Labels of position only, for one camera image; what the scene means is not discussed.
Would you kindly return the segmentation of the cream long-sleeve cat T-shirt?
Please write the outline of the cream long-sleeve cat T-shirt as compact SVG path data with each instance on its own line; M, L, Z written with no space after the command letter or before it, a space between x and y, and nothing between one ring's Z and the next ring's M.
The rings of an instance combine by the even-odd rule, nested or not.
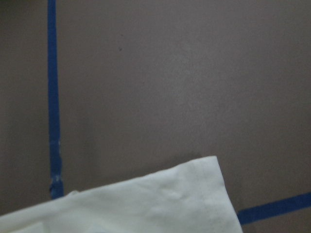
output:
M216 156L0 218L3 233L240 233Z

